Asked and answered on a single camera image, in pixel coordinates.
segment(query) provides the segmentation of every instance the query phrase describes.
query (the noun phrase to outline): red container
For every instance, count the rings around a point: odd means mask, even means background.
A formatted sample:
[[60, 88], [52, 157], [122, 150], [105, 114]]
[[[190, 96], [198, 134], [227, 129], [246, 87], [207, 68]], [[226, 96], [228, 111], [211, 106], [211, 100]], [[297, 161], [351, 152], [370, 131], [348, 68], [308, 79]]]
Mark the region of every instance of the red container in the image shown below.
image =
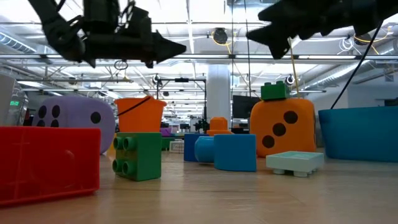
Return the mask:
[[0, 205], [99, 189], [99, 129], [0, 127], [0, 138]]

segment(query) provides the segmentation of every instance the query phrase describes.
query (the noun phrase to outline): metal frame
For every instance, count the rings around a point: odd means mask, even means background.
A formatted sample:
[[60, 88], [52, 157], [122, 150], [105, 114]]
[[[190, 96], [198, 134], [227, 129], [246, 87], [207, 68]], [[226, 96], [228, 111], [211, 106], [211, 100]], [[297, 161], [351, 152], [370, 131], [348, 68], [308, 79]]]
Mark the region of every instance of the metal frame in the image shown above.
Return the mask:
[[[162, 88], [159, 89], [159, 82], [161, 82], [161, 81], [166, 81], [166, 83], [164, 83]], [[203, 109], [204, 109], [203, 116], [207, 120], [207, 105], [206, 105], [206, 101], [207, 101], [207, 84], [206, 84], [206, 79], [202, 79], [202, 78], [159, 78], [157, 80], [157, 82], [156, 82], [156, 100], [159, 99], [159, 91], [162, 90], [167, 84], [169, 84], [169, 82], [179, 82], [179, 83], [194, 82], [194, 83], [196, 83], [198, 85], [198, 87], [201, 88], [201, 90], [205, 92], [205, 106], [203, 107]], [[197, 82], [205, 83], [205, 89], [200, 87], [200, 85]]]

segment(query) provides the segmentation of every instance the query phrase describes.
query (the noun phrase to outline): wooden table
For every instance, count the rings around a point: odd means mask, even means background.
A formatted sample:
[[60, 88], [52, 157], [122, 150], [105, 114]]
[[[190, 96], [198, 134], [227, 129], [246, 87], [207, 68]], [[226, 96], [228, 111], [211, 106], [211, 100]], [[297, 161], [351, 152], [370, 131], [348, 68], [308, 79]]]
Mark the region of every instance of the wooden table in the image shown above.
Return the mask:
[[309, 178], [224, 172], [164, 152], [162, 178], [115, 177], [101, 157], [95, 195], [0, 210], [0, 223], [396, 223], [398, 164], [327, 161]]

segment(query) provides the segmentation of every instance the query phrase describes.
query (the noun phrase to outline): black dot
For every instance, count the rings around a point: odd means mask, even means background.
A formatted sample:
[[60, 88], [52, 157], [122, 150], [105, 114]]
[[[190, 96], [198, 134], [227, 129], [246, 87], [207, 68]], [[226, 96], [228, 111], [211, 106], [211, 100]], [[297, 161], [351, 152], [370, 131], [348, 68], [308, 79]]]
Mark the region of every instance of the black dot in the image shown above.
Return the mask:
[[45, 117], [45, 114], [47, 114], [47, 107], [41, 106], [39, 109], [39, 118], [43, 119]]
[[274, 147], [274, 144], [275, 140], [272, 136], [264, 136], [264, 138], [262, 139], [262, 145], [269, 149]]
[[94, 112], [91, 114], [91, 122], [98, 124], [101, 121], [101, 115], [99, 112]]
[[51, 127], [57, 128], [59, 126], [60, 126], [60, 124], [58, 123], [58, 121], [56, 119], [51, 122]]
[[294, 111], [288, 111], [284, 114], [284, 120], [288, 124], [294, 124], [297, 122], [298, 119], [299, 117], [297, 116], [297, 113]]
[[44, 121], [40, 120], [39, 122], [37, 122], [37, 127], [45, 127]]
[[58, 105], [55, 105], [55, 106], [52, 108], [52, 116], [53, 116], [54, 118], [58, 118], [58, 116], [60, 116], [60, 113], [61, 113], [60, 107], [59, 107]]
[[276, 136], [281, 137], [286, 133], [286, 127], [282, 123], [277, 123], [272, 127], [272, 131]]

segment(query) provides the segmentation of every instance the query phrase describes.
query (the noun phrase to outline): purple dice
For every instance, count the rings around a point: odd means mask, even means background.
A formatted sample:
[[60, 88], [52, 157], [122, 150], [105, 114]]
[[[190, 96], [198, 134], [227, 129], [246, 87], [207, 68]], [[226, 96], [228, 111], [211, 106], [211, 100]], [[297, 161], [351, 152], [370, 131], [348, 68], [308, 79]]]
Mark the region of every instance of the purple dice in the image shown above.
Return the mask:
[[53, 128], [100, 128], [101, 154], [112, 144], [115, 132], [114, 115], [110, 105], [79, 96], [53, 96], [46, 99], [36, 112], [32, 125]]

